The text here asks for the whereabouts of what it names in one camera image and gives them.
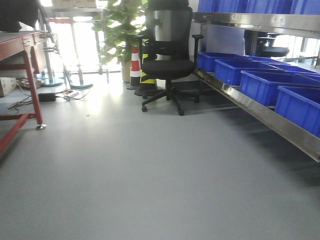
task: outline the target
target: chair wheel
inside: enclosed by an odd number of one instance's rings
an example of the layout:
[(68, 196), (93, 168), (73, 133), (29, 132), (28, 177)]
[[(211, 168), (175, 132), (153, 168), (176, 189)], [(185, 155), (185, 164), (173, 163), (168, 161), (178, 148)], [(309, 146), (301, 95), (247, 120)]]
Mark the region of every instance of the chair wheel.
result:
[(178, 111), (178, 113), (179, 113), (180, 116), (185, 115), (185, 111), (183, 111), (182, 109), (180, 109), (180, 110)]

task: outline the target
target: plant pot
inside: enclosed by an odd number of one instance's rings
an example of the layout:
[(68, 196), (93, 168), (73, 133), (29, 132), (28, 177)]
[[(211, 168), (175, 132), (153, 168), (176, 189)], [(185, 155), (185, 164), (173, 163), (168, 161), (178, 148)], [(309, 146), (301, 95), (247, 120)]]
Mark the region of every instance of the plant pot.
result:
[(130, 70), (131, 70), (131, 61), (126, 63), (121, 63), (121, 73), (122, 81), (125, 83), (130, 83)]

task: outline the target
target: traffic cone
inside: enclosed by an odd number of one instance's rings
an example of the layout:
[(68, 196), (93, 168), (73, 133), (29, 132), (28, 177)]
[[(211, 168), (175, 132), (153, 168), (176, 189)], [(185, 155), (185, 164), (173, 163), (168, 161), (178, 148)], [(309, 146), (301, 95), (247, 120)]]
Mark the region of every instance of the traffic cone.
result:
[(126, 86), (126, 89), (134, 90), (140, 84), (141, 69), (138, 48), (133, 46), (131, 53), (131, 71), (130, 71), (130, 83)]

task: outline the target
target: red metal workbench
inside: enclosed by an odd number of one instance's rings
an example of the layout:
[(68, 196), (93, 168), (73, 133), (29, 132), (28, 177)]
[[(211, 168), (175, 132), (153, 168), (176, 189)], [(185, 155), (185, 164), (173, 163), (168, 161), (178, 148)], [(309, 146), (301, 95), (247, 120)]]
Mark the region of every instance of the red metal workbench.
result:
[(0, 154), (2, 154), (9, 146), (10, 142), (28, 119), (36, 119), (37, 130), (43, 130), (46, 128), (46, 125), (43, 124), (40, 103), (34, 81), (34, 70), (39, 70), (39, 65), (41, 64), (39, 60), (37, 60), (37, 51), (42, 49), (42, 39), (43, 36), (40, 31), (0, 33), (0, 61), (18, 53), (23, 54), (24, 60), (23, 64), (1, 65), (0, 70), (26, 70), (34, 109), (34, 112), (30, 113), (0, 115), (0, 121), (17, 120), (5, 137), (0, 140)]

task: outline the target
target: blue storage crate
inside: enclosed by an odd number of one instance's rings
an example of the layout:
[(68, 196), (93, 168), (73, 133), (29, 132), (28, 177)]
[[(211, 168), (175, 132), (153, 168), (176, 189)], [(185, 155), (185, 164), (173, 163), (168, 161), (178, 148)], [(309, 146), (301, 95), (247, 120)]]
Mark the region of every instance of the blue storage crate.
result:
[(297, 73), (310, 73), (310, 74), (316, 74), (315, 71), (311, 71), (299, 66), (293, 66), (290, 64), (282, 64), (282, 63), (273, 63), (273, 62), (268, 62), (268, 65), (277, 67), (279, 69), (285, 70), (285, 71), (289, 71), (289, 72), (297, 72)]
[(275, 59), (272, 59), (270, 57), (249, 56), (249, 58), (251, 58), (253, 61), (259, 61), (259, 62), (262, 62), (262, 63), (274, 63), (274, 64), (286, 64), (286, 65), (289, 65), (289, 63), (286, 63), (284, 61), (275, 60)]
[(240, 92), (256, 100), (264, 106), (275, 106), (277, 103), (279, 90), (278, 86), (319, 86), (320, 81), (301, 76), (284, 74), (285, 72), (253, 72), (244, 71), (242, 73)]
[(293, 0), (248, 0), (250, 14), (290, 14)]
[(293, 0), (291, 14), (320, 15), (320, 1)]
[(200, 0), (198, 5), (198, 12), (214, 13), (218, 11), (219, 0)]
[(215, 76), (222, 82), (240, 86), (242, 73), (241, 71), (271, 71), (278, 72), (280, 69), (258, 61), (241, 61), (241, 60), (215, 60)]
[(320, 88), (279, 86), (275, 112), (320, 138)]
[(310, 73), (310, 72), (299, 72), (298, 74), (301, 75), (301, 76), (305, 76), (307, 78), (310, 78), (310, 79), (314, 79), (314, 80), (320, 81), (320, 72), (313, 72), (313, 73)]
[(248, 0), (221, 0), (218, 12), (220, 13), (245, 13)]
[(196, 65), (206, 71), (207, 73), (214, 73), (216, 69), (215, 60), (227, 60), (227, 59), (237, 59), (237, 60), (248, 60), (251, 61), (251, 57), (240, 56), (232, 53), (220, 53), (220, 52), (204, 52), (200, 51), (198, 53), (198, 58)]

